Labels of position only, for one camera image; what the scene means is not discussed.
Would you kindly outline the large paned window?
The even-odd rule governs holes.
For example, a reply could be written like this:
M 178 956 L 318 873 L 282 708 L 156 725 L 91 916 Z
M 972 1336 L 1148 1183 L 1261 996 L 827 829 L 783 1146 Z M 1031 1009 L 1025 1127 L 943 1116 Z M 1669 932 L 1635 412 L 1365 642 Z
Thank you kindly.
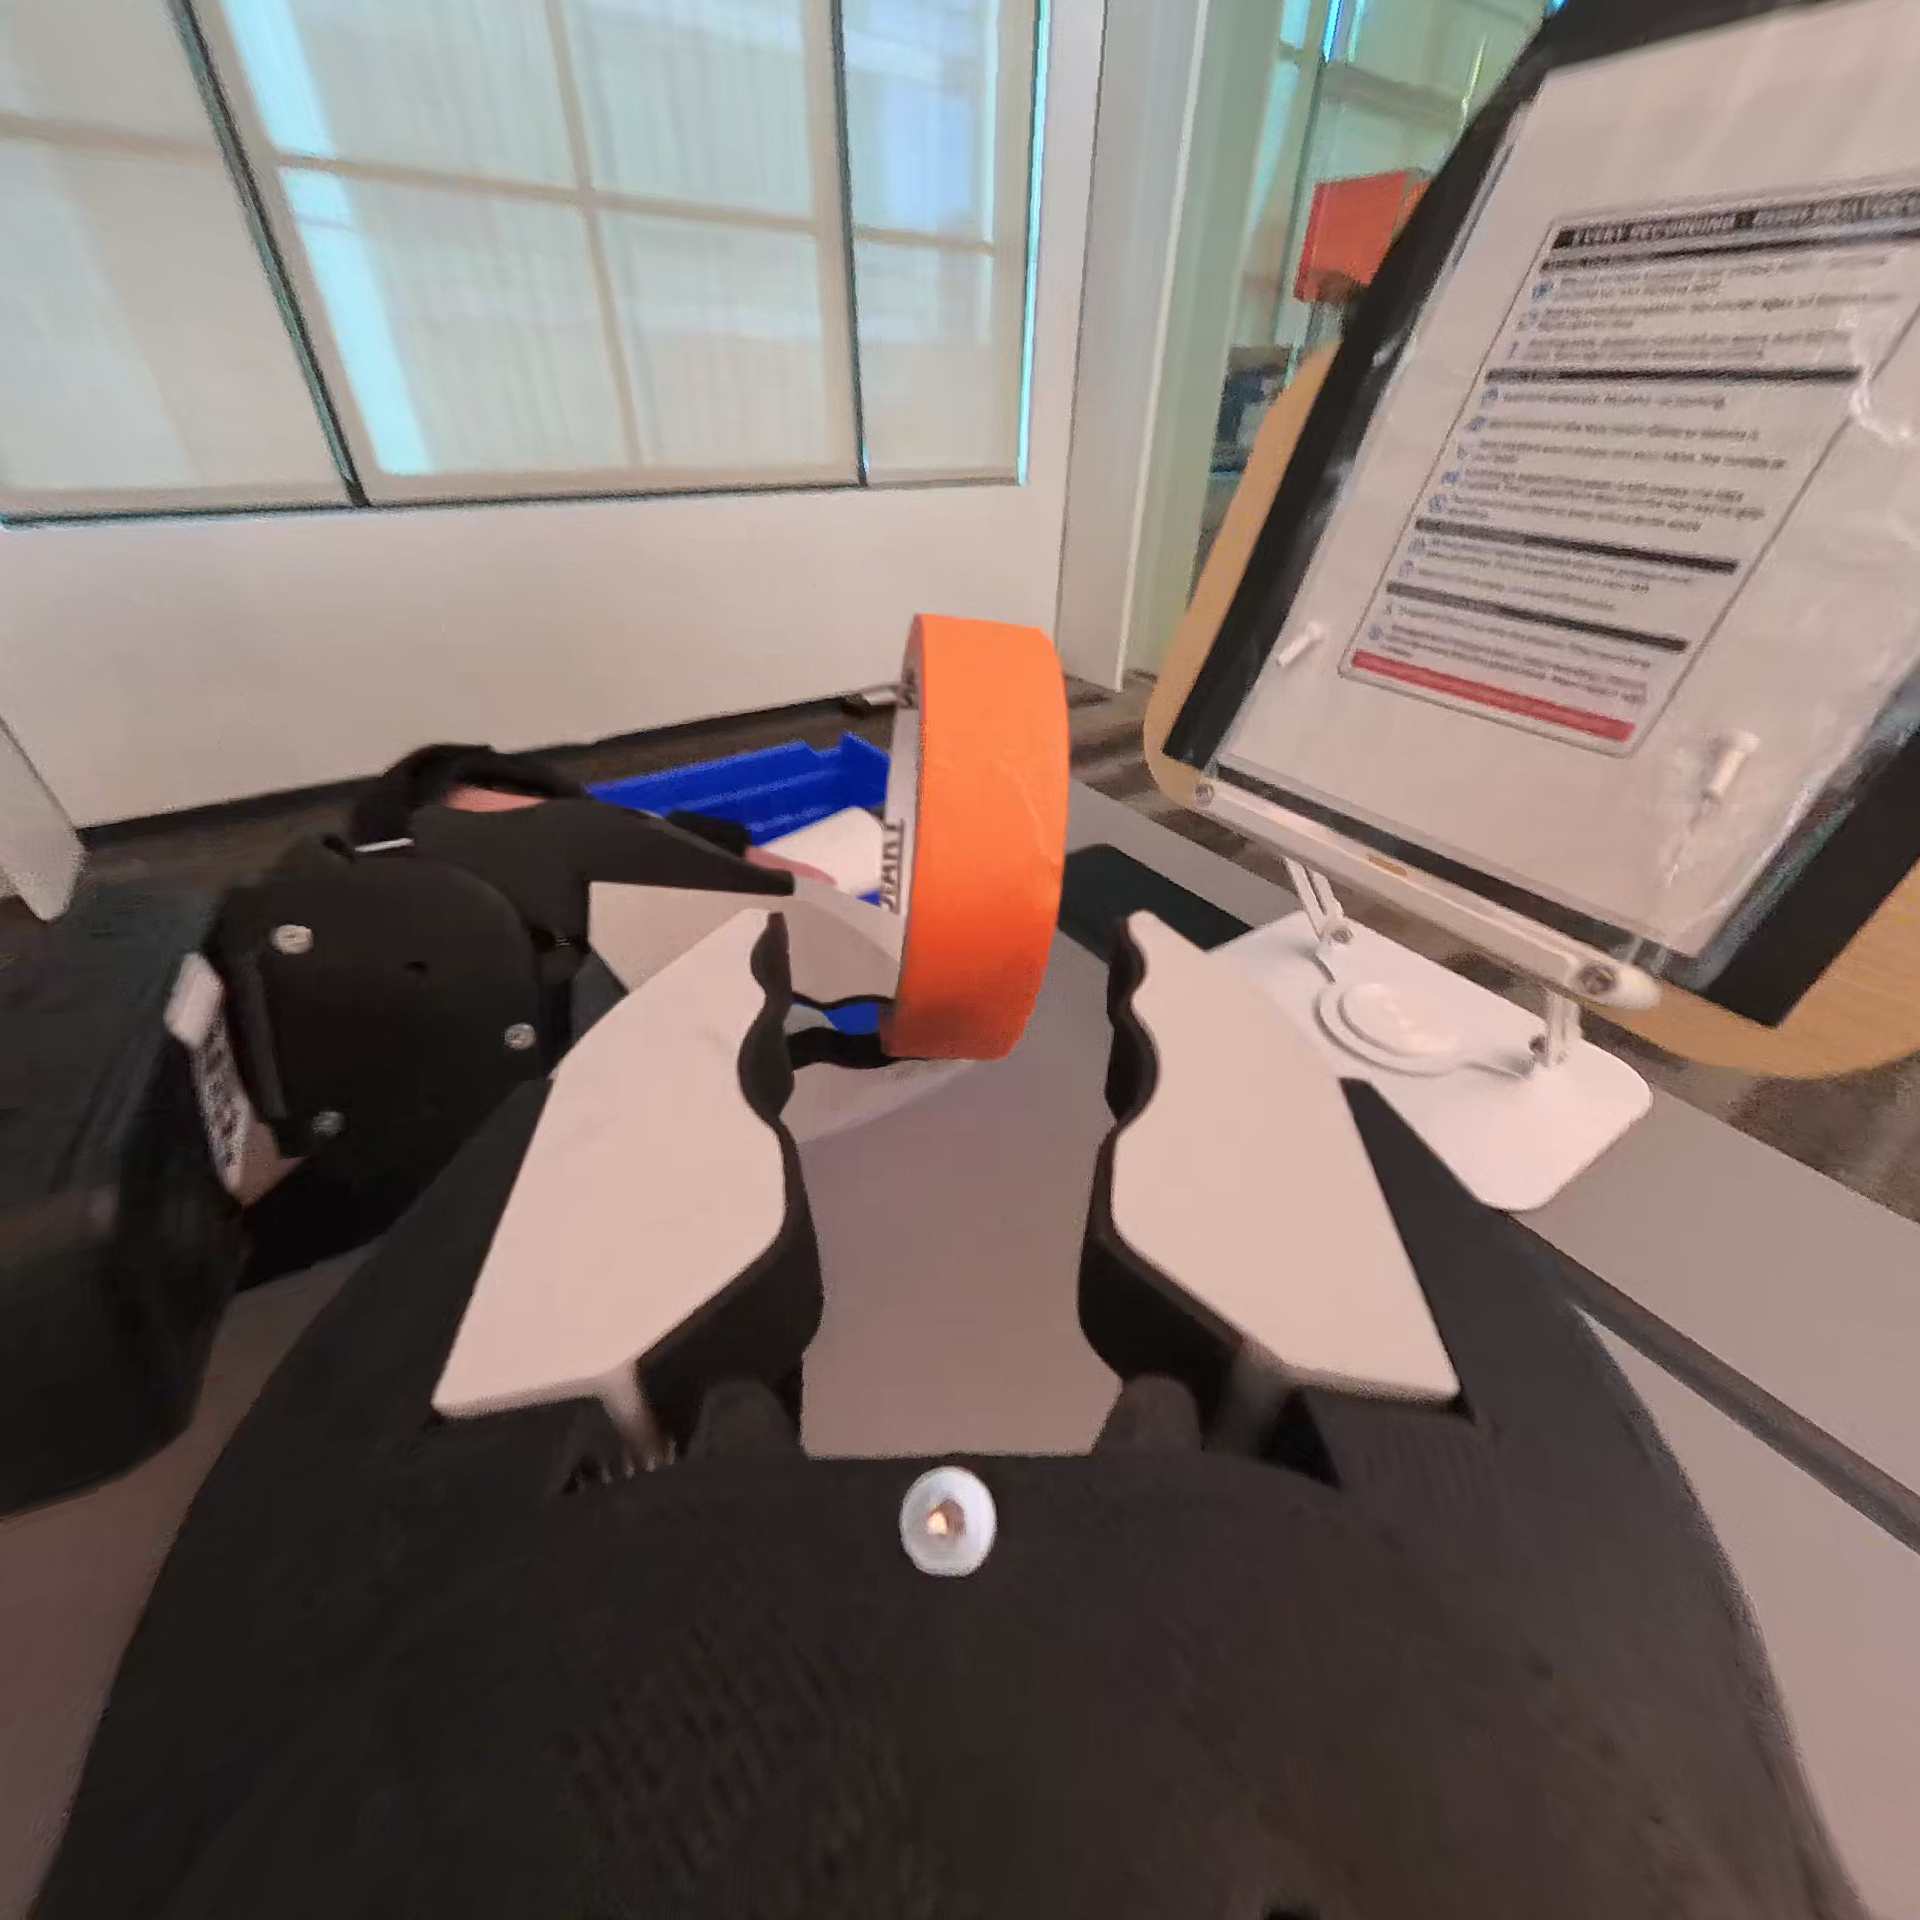
M 5 520 L 1012 485 L 1046 27 L 5 2 Z

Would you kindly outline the orange masking tape roll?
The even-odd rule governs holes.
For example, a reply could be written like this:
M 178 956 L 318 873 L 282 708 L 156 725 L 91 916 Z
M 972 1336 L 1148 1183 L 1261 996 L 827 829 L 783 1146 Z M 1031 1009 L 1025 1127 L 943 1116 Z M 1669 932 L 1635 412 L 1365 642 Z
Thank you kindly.
M 1058 922 L 1069 785 L 1050 636 L 916 615 L 882 804 L 881 907 L 901 932 L 887 1055 L 993 1063 L 1015 1050 Z

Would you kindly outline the black instruction sheet board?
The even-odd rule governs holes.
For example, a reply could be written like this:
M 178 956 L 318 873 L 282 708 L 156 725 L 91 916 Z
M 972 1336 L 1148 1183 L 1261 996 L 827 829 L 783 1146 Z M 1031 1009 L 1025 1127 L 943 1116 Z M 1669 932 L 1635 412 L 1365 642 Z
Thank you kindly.
M 1173 760 L 1787 1019 L 1915 866 L 1915 33 L 1551 10 L 1359 292 Z

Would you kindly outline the orange square box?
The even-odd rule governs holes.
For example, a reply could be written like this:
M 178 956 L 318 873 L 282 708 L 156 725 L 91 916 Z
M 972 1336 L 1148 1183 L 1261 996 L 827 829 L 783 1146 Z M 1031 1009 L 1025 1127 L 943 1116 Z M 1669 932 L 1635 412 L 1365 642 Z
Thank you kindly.
M 1355 299 L 1379 274 L 1429 178 L 1404 170 L 1316 183 L 1292 296 L 1302 304 Z

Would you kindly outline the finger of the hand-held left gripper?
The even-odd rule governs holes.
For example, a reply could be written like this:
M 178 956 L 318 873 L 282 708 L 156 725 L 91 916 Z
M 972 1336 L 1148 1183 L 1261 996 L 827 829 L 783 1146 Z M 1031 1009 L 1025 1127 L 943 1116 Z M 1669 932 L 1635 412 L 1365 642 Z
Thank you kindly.
M 851 1135 L 946 1091 L 970 1063 L 893 1055 L 887 1042 L 892 1001 L 794 996 L 787 1058 L 794 1092 L 787 1132 L 799 1143 Z
M 594 880 L 589 948 L 635 991 L 738 914 L 779 914 L 796 992 L 893 992 L 902 970 L 902 924 L 878 905 L 805 879 L 765 856 L 731 856 L 683 829 L 722 873 L 692 884 Z

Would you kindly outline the blue plastic bin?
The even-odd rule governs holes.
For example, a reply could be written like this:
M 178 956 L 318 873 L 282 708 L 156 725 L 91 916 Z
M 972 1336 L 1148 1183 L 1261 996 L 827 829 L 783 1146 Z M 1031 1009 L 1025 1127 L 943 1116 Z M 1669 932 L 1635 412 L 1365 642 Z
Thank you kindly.
M 836 809 L 868 809 L 881 816 L 890 755 L 845 733 L 827 751 L 799 740 L 754 752 L 692 762 L 659 776 L 596 785 L 591 794 L 612 807 L 653 816 L 685 813 L 743 829 L 753 847 L 815 824 Z M 810 1001 L 844 1001 L 893 992 L 796 992 Z

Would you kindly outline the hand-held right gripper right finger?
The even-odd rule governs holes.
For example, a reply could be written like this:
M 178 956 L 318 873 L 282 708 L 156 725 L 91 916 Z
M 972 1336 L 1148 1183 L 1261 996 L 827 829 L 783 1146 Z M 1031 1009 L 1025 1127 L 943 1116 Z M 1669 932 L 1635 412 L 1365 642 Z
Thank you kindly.
M 1226 959 L 1149 913 L 1114 932 L 1110 1129 L 1078 1325 L 1116 1379 L 1201 1411 L 1243 1381 L 1450 1408 L 1460 1381 L 1327 1058 Z

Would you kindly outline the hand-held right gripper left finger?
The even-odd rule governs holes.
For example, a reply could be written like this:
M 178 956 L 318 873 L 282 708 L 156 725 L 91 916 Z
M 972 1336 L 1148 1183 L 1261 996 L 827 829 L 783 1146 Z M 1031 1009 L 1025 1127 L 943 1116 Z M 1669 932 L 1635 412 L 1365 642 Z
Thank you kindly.
M 783 914 L 743 909 L 629 991 L 548 1081 L 431 1408 L 598 1402 L 692 1424 L 794 1391 L 826 1284 L 799 1156 Z

